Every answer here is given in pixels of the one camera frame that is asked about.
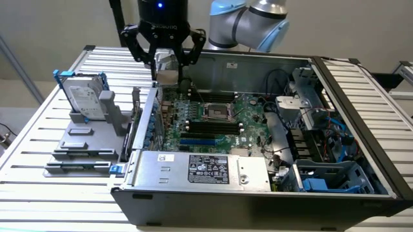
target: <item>capacitor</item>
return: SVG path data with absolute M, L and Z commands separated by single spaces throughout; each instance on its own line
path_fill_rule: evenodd
M 256 100 L 251 100 L 251 105 L 257 105 L 257 101 Z

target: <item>white wall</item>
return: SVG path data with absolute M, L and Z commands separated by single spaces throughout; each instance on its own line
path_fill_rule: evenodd
M 209 31 L 213 0 L 189 0 L 189 20 Z M 136 0 L 122 0 L 126 23 L 138 22 Z M 285 54 L 359 58 L 375 72 L 413 60 L 413 0 L 288 0 L 292 25 Z M 0 0 L 0 33 L 30 76 L 53 80 L 86 44 L 120 46 L 107 0 Z M 0 78 L 17 78 L 0 59 Z

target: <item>blue cable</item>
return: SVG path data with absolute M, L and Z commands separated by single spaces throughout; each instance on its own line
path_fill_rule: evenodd
M 327 117 L 325 119 L 329 120 L 331 122 L 336 123 L 341 127 L 343 131 L 347 132 L 347 125 L 344 125 L 341 122 L 339 122 L 336 119 L 333 119 L 331 117 Z
M 340 155 L 340 158 L 337 160 L 337 163 L 343 162 L 343 159 L 344 157 L 347 156 L 347 146 L 343 145 L 343 148 L 341 148 L 341 155 Z

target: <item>circuit board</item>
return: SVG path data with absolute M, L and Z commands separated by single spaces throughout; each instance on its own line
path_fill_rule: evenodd
M 261 143 L 269 137 L 264 119 L 263 104 L 257 97 L 242 94 L 230 103 L 192 101 L 177 93 L 174 88 L 164 91 L 164 119 L 166 136 L 164 151 L 237 154 L 242 151 L 249 156 L 263 157 Z M 240 134 L 214 134 L 214 143 L 208 145 L 182 144 L 182 135 L 188 133 L 188 123 L 217 122 L 241 126 Z

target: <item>metal plate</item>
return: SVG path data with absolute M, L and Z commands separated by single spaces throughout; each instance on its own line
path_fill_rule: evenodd
M 352 65 L 343 66 L 349 70 L 356 69 Z M 71 70 L 83 73 L 106 72 L 112 90 L 117 93 L 116 104 L 121 106 L 122 110 L 132 109 L 134 85 L 144 87 L 141 99 L 146 101 L 152 86 L 150 72 L 142 63 L 134 62 L 126 48 L 97 47 L 94 51 L 85 51 Z M 375 89 L 369 84 L 356 84 L 353 87 L 353 89 L 365 88 Z M 109 194 L 106 185 L 118 182 L 118 180 L 112 178 L 47 178 L 42 175 L 43 165 L 51 158 L 51 152 L 58 146 L 70 123 L 70 109 L 63 92 L 55 88 L 0 158 L 0 201 L 3 201 L 0 203 L 0 229 L 83 232 L 138 231 L 137 227 L 129 224 L 128 218 Z M 390 120 L 399 115 L 396 113 L 365 113 L 377 115 L 375 120 L 380 118 Z M 398 130 L 395 133 L 403 136 L 399 133 L 406 132 Z M 410 165 L 410 170 L 412 170 L 413 164 L 411 154 L 412 152 L 404 151 L 388 152 L 395 162 Z M 406 180 L 413 187 L 413 177 L 407 177 Z M 373 217 L 365 220 L 348 232 L 411 232 L 412 227 L 413 209 L 408 209 L 395 217 Z M 169 228 L 164 231 L 182 231 L 182 229 Z
M 325 61 L 325 64 L 402 175 L 411 177 L 413 174 L 413 162 L 408 155 L 413 154 L 411 117 L 377 81 L 357 65 L 339 61 Z M 360 84 L 353 86 L 348 84 L 349 81 L 343 80 L 343 76 L 349 72 L 357 72 L 361 75 L 364 89 L 356 87 Z
M 272 191 L 264 157 L 145 151 L 136 180 L 165 190 Z

